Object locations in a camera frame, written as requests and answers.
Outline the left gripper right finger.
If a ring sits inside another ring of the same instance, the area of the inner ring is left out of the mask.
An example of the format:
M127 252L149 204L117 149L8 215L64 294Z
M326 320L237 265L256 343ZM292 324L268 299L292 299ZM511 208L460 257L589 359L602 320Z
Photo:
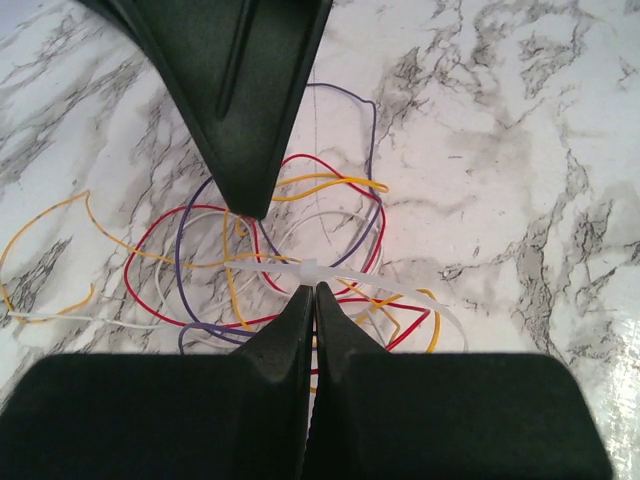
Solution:
M609 479L582 392L553 357L393 354L315 291L309 479Z

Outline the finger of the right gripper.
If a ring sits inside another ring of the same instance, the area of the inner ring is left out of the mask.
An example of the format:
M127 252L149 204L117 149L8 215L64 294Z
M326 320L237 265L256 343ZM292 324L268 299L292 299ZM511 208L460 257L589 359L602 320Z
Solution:
M325 0L93 0L160 74L230 210L265 218L332 8Z

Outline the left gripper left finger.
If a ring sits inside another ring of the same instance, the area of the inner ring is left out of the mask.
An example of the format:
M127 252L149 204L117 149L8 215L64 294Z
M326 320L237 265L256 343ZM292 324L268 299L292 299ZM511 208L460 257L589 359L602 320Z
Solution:
M297 479L313 291L226 355L61 354L1 412L5 479Z

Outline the white zip tie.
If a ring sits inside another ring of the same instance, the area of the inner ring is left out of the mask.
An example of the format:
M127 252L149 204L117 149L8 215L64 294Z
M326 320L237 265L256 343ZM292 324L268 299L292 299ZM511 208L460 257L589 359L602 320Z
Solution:
M446 318L460 333L462 338L462 349L469 351L469 339L461 321L452 313L449 308L440 303L431 293L424 288L413 288L403 285L397 281L378 277L368 273L337 268L320 266L314 259L307 259L301 262L282 263L259 263L239 260L229 260L224 263L226 268L247 270L259 273L277 273L295 275L300 285L316 286L321 281L336 280L344 285L349 291L354 291L352 283L365 284L379 290L388 291L400 297L411 298L431 310L439 318Z

